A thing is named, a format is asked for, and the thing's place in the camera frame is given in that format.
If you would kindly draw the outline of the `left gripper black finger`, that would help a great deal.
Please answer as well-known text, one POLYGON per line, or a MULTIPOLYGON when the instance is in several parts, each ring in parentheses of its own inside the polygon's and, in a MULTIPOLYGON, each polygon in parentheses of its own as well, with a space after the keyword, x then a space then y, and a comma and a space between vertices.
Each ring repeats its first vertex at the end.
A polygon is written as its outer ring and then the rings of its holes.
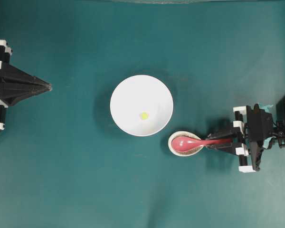
POLYGON ((38 86, 45 86, 48 88, 51 87, 51 84, 41 80, 40 78, 29 75, 28 73, 3 61, 0 61, 0 78, 3 78, 8 81, 19 82, 22 84, 32 84, 38 86))
POLYGON ((40 85, 22 83, 0 83, 0 105, 4 107, 14 106, 18 102, 30 97, 49 92, 48 88, 40 85))

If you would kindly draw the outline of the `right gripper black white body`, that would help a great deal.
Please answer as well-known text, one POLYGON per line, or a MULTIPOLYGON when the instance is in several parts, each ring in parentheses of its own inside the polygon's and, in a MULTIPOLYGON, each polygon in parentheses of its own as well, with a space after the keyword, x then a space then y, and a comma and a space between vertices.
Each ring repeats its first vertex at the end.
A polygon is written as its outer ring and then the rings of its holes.
POLYGON ((272 107, 271 104, 233 107, 233 126, 239 127, 243 136, 242 148, 236 149, 240 172, 260 171, 262 153, 274 137, 272 107))

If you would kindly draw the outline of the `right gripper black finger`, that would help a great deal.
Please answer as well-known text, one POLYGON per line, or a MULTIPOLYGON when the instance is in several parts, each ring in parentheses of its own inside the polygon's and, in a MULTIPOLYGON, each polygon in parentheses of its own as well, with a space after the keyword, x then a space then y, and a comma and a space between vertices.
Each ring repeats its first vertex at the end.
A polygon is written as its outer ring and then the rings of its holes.
POLYGON ((238 143, 238 142, 228 142, 224 144, 210 144, 206 146, 208 149, 214 149, 214 150, 219 150, 223 151, 226 153, 233 154, 235 156, 238 156, 236 149, 244 150, 244 144, 243 143, 238 143))
POLYGON ((218 139, 237 139, 241 141, 243 139, 243 124, 242 123, 229 123, 227 126, 219 129, 214 133, 210 133, 206 140, 218 140, 218 139))

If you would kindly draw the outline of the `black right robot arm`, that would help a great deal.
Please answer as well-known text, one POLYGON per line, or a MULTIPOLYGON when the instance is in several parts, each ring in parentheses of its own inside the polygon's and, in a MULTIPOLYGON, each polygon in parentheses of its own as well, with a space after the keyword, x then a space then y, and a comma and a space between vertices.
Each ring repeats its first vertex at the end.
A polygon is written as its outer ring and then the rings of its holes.
POLYGON ((272 114, 258 104, 234 107, 233 112, 235 121, 207 136, 206 140, 220 141, 209 148, 236 155, 242 173, 260 171, 264 150, 271 149, 275 143, 285 148, 285 122, 274 122, 272 114))

